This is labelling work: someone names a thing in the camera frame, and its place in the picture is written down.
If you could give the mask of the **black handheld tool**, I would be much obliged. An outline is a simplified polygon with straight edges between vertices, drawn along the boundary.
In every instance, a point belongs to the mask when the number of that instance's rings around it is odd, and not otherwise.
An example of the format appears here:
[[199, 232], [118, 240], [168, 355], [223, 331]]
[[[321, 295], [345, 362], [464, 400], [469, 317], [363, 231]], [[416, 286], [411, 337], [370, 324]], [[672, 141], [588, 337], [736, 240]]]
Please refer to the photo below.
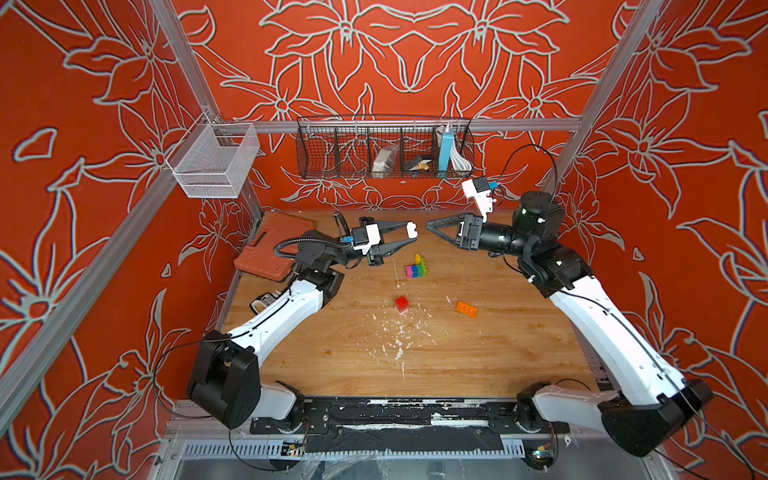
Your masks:
[[266, 308], [268, 308], [273, 303], [275, 303], [280, 298], [281, 295], [282, 295], [282, 292], [279, 290], [275, 290], [273, 292], [265, 292], [259, 295], [253, 301], [250, 302], [250, 309], [252, 313], [254, 315], [259, 315]]

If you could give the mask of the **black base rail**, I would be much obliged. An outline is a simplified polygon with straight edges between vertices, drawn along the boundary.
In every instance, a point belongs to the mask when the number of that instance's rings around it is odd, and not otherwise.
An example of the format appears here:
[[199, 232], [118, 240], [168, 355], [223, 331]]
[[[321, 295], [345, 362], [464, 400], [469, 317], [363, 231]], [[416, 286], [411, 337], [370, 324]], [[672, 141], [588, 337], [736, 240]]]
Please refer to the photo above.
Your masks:
[[297, 435], [310, 453], [499, 454], [520, 458], [570, 432], [562, 422], [525, 427], [514, 399], [323, 397], [304, 400], [294, 427], [252, 418], [252, 434]]

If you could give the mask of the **red lego brick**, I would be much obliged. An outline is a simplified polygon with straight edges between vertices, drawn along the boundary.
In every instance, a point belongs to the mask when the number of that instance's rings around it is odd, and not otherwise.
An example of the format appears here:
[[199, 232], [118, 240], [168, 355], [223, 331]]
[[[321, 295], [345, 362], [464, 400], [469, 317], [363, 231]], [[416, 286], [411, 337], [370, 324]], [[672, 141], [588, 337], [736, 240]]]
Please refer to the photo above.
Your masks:
[[395, 308], [399, 314], [403, 314], [409, 309], [409, 301], [405, 296], [400, 296], [395, 300]]

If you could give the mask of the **black item in basket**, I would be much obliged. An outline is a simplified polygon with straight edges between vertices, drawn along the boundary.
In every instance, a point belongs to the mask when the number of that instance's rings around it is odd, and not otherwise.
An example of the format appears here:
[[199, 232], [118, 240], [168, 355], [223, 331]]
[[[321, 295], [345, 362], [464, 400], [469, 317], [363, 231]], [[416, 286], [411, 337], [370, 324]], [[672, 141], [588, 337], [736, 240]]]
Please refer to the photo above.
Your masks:
[[425, 173], [430, 170], [431, 164], [432, 158], [430, 156], [417, 155], [404, 163], [403, 172], [412, 174]]

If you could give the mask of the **orange lego brick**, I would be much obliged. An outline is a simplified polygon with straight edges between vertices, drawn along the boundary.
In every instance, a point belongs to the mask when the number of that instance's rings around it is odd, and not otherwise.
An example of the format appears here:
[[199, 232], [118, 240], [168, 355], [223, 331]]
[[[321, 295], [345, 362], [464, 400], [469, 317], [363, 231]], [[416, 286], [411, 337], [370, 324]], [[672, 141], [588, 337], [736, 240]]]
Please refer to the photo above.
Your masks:
[[470, 305], [464, 301], [458, 301], [455, 307], [455, 310], [463, 315], [466, 315], [470, 318], [476, 318], [478, 314], [478, 308]]

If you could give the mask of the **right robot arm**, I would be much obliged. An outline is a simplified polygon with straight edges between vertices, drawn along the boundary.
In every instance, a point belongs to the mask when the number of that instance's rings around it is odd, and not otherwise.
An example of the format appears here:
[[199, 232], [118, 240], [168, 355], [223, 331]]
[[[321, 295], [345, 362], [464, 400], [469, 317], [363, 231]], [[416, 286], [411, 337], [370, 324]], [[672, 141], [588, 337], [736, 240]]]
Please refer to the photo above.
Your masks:
[[588, 263], [558, 241], [564, 209], [541, 191], [523, 195], [509, 225], [463, 213], [427, 222], [427, 230], [465, 251], [516, 257], [518, 271], [549, 299], [597, 354], [612, 389], [579, 391], [547, 382], [517, 395], [524, 429], [568, 423], [607, 434], [643, 457], [712, 400], [701, 380], [688, 380], [657, 353], [618, 310]]

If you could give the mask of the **small white lego brick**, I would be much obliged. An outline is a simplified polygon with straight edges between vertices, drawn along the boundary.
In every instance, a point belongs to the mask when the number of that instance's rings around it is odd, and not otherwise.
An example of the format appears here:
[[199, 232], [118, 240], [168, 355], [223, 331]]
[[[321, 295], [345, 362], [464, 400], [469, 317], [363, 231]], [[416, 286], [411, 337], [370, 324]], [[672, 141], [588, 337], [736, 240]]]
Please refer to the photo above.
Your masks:
[[410, 239], [415, 239], [418, 237], [418, 231], [417, 226], [414, 222], [408, 222], [406, 225], [406, 232]]

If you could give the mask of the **grey packet in basket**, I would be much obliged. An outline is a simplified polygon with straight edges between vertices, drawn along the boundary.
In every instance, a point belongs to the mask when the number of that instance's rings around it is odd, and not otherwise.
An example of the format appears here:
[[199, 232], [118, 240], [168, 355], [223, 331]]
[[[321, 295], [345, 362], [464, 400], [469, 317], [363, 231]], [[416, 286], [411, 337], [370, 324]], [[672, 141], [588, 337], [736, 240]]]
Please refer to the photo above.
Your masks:
[[371, 167], [371, 177], [373, 179], [385, 179], [389, 177], [397, 166], [399, 160], [399, 148], [395, 145], [383, 147]]

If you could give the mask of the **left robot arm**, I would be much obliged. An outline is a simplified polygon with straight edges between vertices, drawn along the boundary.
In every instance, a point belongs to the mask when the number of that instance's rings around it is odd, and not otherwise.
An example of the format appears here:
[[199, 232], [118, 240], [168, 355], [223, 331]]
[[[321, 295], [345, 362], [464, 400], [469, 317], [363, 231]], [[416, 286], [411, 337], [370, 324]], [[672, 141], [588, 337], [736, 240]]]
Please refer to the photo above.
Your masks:
[[335, 219], [341, 231], [337, 238], [310, 230], [277, 243], [275, 256], [292, 261], [294, 267], [285, 289], [248, 322], [228, 333], [213, 331], [200, 341], [187, 397], [227, 429], [251, 418], [292, 420], [299, 394], [261, 380], [260, 369], [269, 354], [336, 296], [344, 280], [336, 266], [352, 267], [363, 260], [380, 266], [418, 238], [412, 221], [363, 217], [350, 229], [341, 214]]

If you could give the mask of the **orange tool case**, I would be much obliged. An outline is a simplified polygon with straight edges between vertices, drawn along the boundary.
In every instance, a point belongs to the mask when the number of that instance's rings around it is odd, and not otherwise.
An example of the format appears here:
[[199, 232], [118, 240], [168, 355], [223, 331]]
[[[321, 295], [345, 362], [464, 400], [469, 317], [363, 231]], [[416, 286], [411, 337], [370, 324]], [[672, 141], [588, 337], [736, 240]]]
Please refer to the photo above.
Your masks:
[[293, 261], [278, 257], [274, 247], [281, 241], [300, 237], [305, 232], [314, 230], [312, 220], [299, 218], [284, 213], [268, 212], [265, 214], [255, 239], [243, 248], [234, 260], [235, 268], [275, 282], [283, 281], [292, 269]]

